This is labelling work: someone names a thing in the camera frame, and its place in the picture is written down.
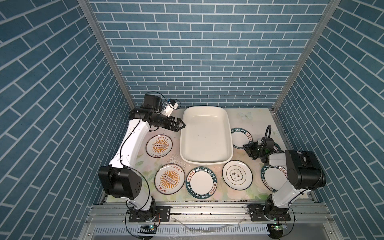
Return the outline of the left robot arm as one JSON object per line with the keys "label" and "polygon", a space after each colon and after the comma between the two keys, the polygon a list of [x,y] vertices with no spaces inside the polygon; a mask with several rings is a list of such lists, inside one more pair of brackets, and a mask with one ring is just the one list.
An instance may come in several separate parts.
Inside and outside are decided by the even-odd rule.
{"label": "left robot arm", "polygon": [[151,197],[150,187],[143,186],[148,181],[135,168],[140,147],[151,127],[173,132],[185,128],[180,118],[171,115],[181,105],[179,100],[166,99],[158,92],[146,93],[142,105],[129,112],[129,126],[116,155],[108,165],[98,170],[105,193],[125,199],[131,204],[128,211],[141,222],[149,222],[156,217],[156,202]]}

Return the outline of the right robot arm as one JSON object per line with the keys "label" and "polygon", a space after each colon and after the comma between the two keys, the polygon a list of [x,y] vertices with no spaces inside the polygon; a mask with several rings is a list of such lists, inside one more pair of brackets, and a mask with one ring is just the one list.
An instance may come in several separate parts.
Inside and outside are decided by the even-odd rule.
{"label": "right robot arm", "polygon": [[250,142],[243,148],[253,160],[259,159],[265,164],[261,178],[273,191],[263,205],[247,206],[253,222],[289,221],[289,207],[300,195],[326,185],[326,174],[314,152],[281,150],[269,137]]}

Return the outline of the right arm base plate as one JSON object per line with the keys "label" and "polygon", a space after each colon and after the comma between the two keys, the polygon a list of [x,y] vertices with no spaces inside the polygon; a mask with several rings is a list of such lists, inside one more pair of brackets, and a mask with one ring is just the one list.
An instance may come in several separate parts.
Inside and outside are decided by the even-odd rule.
{"label": "right arm base plate", "polygon": [[274,205],[261,205],[261,204],[251,204],[247,205],[247,211],[251,217],[252,222],[262,222],[262,221],[290,221],[291,216],[289,214],[289,209],[277,208]]}

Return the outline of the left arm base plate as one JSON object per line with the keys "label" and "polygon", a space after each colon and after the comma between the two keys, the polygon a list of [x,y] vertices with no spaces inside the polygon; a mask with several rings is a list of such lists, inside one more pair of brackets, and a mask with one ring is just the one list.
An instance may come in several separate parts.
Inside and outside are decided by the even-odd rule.
{"label": "left arm base plate", "polygon": [[171,214],[170,206],[156,206],[151,207],[147,211],[138,211],[133,210],[130,212],[128,218],[129,223],[144,223],[144,222],[153,222],[155,217],[158,217],[157,221],[169,222]]}

